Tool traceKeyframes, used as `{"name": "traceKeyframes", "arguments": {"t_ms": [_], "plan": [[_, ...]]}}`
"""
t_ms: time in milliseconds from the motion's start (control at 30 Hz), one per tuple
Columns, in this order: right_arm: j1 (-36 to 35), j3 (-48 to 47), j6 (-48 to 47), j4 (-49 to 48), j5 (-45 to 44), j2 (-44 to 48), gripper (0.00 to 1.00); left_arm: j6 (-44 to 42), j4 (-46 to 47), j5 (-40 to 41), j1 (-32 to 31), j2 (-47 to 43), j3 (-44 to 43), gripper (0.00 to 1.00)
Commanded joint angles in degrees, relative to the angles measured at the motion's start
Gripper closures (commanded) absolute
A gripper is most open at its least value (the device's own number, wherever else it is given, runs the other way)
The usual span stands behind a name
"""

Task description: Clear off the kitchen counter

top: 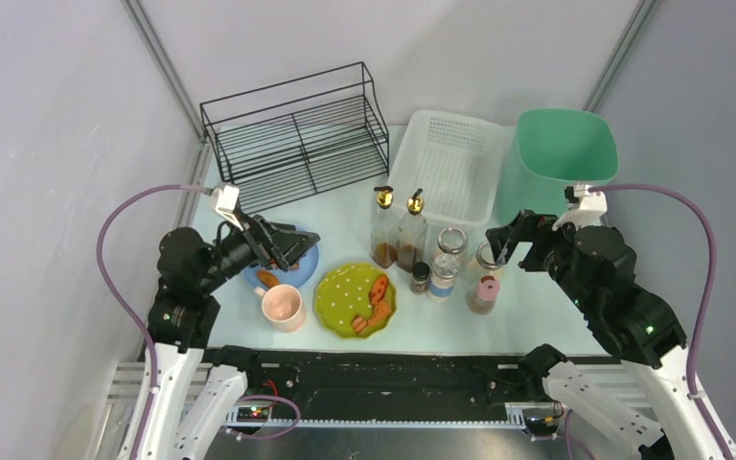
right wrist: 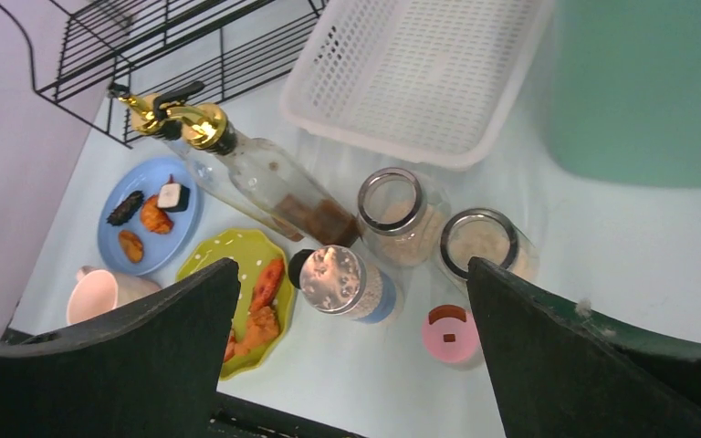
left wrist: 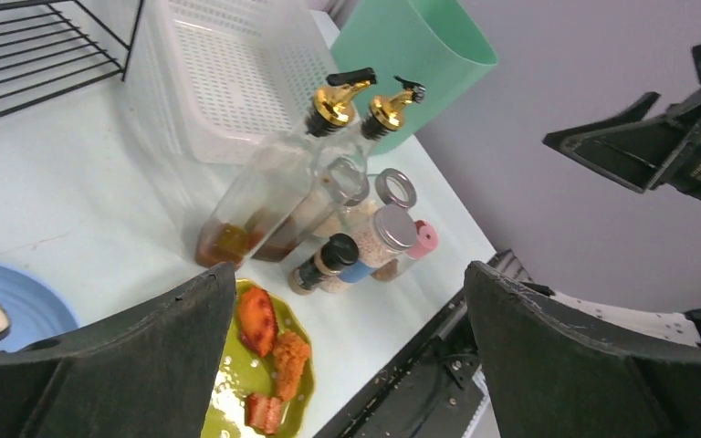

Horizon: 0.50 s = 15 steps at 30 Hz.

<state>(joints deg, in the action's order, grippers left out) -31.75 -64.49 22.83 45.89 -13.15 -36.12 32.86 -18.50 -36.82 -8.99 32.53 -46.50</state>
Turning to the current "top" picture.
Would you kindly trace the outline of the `glass jar beige powder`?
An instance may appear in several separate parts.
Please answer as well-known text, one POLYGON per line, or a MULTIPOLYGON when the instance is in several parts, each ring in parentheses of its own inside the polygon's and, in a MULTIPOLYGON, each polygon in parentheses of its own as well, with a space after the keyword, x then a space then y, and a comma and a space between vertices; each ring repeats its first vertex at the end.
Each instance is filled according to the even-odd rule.
POLYGON ((436 247, 432 252, 432 260, 435 261, 439 256, 446 254, 462 265, 466 258, 467 248, 468 236, 462 229, 445 228, 438 234, 436 247))

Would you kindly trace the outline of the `oil bottle gold spout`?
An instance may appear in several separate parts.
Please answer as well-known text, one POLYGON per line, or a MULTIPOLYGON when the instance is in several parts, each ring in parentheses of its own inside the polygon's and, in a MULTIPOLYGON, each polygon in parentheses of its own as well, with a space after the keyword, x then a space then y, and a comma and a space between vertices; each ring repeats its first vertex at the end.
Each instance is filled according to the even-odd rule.
POLYGON ((425 200, 422 193, 423 189, 418 188, 406 201, 406 214, 398 228, 397 265, 408 273, 413 271, 415 263, 425 259, 428 223, 423 215, 425 200))
POLYGON ((375 207, 371 216, 371 256, 381 268, 388 268, 397 261, 397 221, 391 212, 394 201, 393 188, 388 185, 374 188, 375 207))

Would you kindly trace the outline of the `blue label spice jar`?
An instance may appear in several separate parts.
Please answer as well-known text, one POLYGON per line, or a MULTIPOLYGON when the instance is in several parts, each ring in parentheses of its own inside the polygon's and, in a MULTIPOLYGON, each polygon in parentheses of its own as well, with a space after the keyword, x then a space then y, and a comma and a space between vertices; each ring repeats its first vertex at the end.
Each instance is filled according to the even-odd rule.
POLYGON ((455 255, 442 253, 431 265, 427 296, 434 302, 445 302, 454 290, 461 262, 455 255))

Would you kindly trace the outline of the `pink lid spice bottle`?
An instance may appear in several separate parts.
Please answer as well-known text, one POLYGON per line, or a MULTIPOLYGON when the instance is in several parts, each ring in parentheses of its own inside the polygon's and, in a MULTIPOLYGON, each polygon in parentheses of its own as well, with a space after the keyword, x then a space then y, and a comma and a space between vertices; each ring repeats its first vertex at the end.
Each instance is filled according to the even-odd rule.
POLYGON ((467 294, 468 309, 479 315, 490 313, 500 292, 500 282, 493 276, 483 276, 469 288, 467 294))

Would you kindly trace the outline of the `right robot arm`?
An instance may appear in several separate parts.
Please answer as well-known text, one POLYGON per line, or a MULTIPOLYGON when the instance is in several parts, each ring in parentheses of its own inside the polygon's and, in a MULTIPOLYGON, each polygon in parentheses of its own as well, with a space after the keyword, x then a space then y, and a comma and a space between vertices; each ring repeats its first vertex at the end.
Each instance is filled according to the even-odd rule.
POLYGON ((560 287, 594 339, 640 385, 655 417, 619 402, 549 344, 517 364, 532 395, 562 403, 631 459, 736 459, 699 379, 686 374, 692 341, 673 309, 635 282, 636 254, 617 229, 521 211, 485 236, 503 263, 519 243, 530 243, 518 267, 546 273, 560 287))

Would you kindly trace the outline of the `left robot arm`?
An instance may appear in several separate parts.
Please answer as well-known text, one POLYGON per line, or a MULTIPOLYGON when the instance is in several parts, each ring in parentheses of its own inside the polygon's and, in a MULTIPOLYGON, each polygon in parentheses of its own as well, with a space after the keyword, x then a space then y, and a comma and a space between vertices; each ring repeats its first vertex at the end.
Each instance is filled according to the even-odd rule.
POLYGON ((197 402, 184 407, 219 315, 214 292, 250 267, 287 271, 319 241, 316 233, 261 216, 223 221, 212 242, 192 227, 163 237, 144 328, 144 386, 119 458, 204 457, 233 404, 255 383, 259 364, 253 352, 235 351, 211 368, 197 402))

